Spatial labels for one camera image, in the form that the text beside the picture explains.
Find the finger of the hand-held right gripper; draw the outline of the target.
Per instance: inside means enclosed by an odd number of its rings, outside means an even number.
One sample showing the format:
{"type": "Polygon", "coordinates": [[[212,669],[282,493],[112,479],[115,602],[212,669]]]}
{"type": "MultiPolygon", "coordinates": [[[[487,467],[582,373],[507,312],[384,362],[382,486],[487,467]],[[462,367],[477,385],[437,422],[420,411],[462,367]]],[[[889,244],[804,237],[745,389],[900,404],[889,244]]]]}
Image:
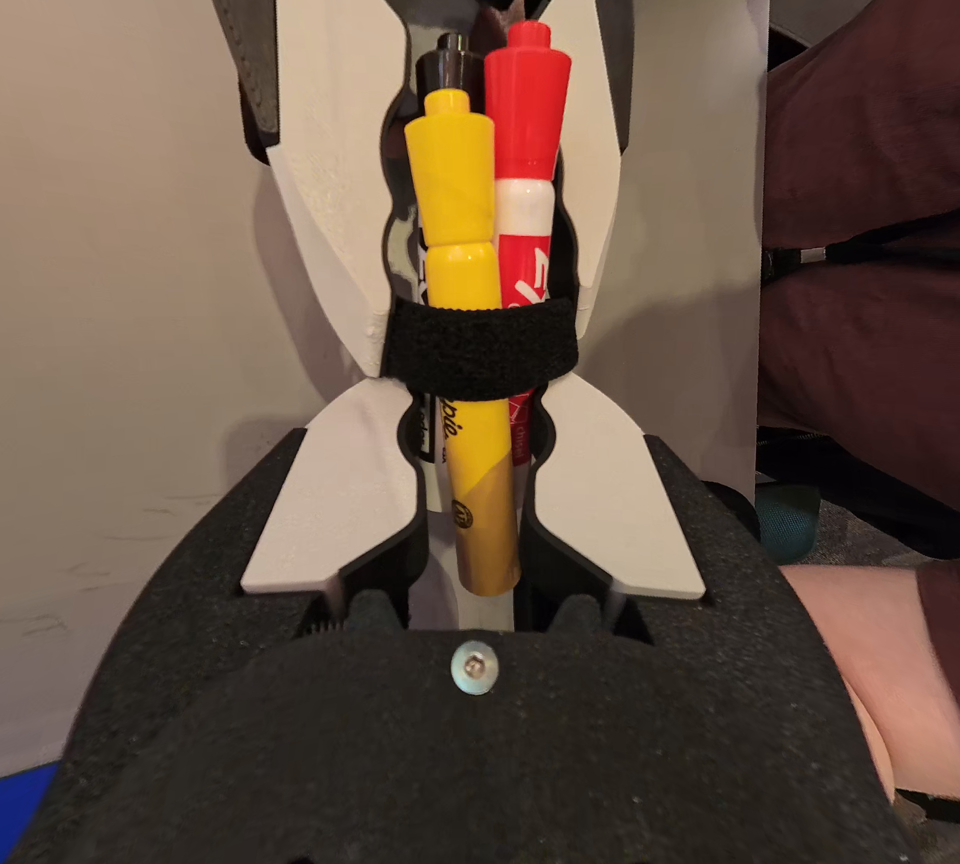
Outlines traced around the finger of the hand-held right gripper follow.
{"type": "Polygon", "coordinates": [[[275,0],[279,142],[270,168],[314,294],[367,377],[392,304],[394,200],[385,122],[407,87],[409,34],[386,0],[275,0]]]}
{"type": "Polygon", "coordinates": [[[595,0],[550,0],[541,21],[571,59],[559,139],[558,189],[577,241],[578,340],[587,332],[618,209],[621,171],[615,110],[595,0]]]}

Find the yellow marker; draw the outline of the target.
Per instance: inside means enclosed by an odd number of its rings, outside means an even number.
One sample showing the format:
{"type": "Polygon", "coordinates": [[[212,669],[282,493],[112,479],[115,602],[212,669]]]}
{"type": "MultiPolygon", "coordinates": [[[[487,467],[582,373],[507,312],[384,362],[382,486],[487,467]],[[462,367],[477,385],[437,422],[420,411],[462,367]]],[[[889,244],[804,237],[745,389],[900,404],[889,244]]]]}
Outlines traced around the yellow marker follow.
{"type": "MultiPolygon", "coordinates": [[[[405,129],[432,306],[474,316],[501,308],[495,231],[495,127],[468,93],[430,92],[405,129]]],[[[492,598],[520,579],[509,403],[438,392],[462,586],[492,598]]]]}

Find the person's bare leg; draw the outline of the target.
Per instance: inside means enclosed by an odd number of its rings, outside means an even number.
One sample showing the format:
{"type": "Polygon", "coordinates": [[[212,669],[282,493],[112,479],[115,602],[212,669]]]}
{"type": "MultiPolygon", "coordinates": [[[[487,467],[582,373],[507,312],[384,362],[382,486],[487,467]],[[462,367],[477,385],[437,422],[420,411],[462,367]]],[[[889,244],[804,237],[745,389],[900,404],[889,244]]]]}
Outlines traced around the person's bare leg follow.
{"type": "Polygon", "coordinates": [[[958,563],[781,571],[844,680],[888,798],[957,799],[958,563]]]}

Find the black dry erase marker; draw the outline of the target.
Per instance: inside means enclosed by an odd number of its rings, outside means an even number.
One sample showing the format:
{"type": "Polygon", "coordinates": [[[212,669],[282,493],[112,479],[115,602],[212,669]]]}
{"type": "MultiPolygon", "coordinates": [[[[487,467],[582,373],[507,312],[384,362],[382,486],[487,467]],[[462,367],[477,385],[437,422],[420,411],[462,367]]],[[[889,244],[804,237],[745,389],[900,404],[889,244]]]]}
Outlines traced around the black dry erase marker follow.
{"type": "Polygon", "coordinates": [[[407,88],[387,131],[383,146],[392,219],[386,237],[387,266],[392,294],[397,302],[426,305],[426,243],[414,195],[410,163],[403,132],[424,112],[426,96],[440,89],[464,90],[471,109],[484,113],[483,57],[475,53],[466,34],[441,33],[436,45],[420,55],[414,65],[414,88],[407,88]]]}

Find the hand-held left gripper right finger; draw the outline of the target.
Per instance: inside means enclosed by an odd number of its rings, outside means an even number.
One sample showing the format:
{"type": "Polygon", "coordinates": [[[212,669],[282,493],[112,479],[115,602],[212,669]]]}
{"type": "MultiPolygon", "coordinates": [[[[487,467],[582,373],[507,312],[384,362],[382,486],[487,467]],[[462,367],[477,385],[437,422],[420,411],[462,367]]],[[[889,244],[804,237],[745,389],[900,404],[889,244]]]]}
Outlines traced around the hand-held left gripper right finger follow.
{"type": "Polygon", "coordinates": [[[578,376],[535,406],[525,574],[562,601],[591,593],[696,601],[706,592],[645,434],[578,376]]]}

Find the red dry erase marker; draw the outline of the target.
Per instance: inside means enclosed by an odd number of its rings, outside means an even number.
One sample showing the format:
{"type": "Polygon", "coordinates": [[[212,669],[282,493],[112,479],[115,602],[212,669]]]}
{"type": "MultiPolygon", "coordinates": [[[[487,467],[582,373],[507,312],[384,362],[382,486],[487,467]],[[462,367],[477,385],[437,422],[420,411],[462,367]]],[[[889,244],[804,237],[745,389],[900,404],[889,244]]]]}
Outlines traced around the red dry erase marker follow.
{"type": "Polygon", "coordinates": [[[548,25],[512,25],[506,46],[485,60],[486,115],[494,125],[494,246],[501,305],[548,298],[553,185],[571,59],[552,47],[548,25]]]}

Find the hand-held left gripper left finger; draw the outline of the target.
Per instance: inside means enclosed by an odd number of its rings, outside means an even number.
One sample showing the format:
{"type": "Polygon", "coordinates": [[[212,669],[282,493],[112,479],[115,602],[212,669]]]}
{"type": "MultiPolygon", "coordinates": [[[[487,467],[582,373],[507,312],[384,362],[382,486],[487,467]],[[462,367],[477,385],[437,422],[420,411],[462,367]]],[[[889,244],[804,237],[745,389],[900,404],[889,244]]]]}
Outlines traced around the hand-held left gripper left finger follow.
{"type": "Polygon", "coordinates": [[[306,426],[241,578],[246,594],[328,592],[423,528],[423,474],[404,434],[414,398],[365,378],[306,426]]]}

